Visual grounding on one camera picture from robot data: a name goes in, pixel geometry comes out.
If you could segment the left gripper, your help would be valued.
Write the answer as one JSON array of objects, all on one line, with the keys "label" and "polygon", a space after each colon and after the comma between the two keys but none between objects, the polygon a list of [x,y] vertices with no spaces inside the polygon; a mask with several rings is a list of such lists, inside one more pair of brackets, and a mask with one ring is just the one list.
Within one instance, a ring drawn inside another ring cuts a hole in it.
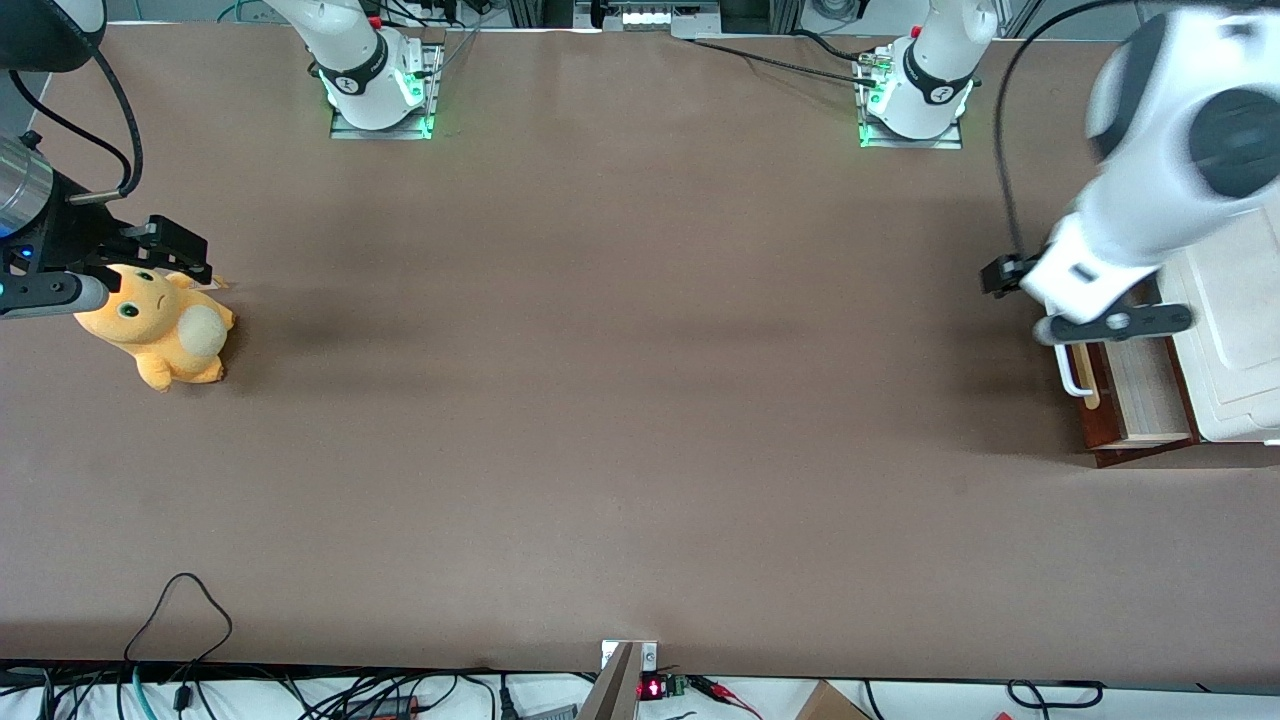
[{"label": "left gripper", "polygon": [[996,299],[1020,288],[1052,314],[1093,322],[1161,266],[1126,249],[1121,236],[1088,215],[1065,215],[1041,255],[1000,255],[982,268],[982,292]]}]

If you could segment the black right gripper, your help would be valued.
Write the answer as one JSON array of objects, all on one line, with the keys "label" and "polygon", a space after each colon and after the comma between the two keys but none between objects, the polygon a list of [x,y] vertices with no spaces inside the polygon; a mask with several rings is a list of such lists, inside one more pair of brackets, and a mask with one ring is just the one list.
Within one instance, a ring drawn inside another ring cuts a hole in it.
[{"label": "black right gripper", "polygon": [[214,284],[204,237],[164,215],[150,215],[148,246],[140,246],[122,233],[129,225],[113,217],[106,206],[76,206],[67,201],[82,188],[60,172],[52,174],[44,208],[33,219],[5,233],[6,274],[82,272],[87,266],[125,264],[178,272],[200,286]]}]

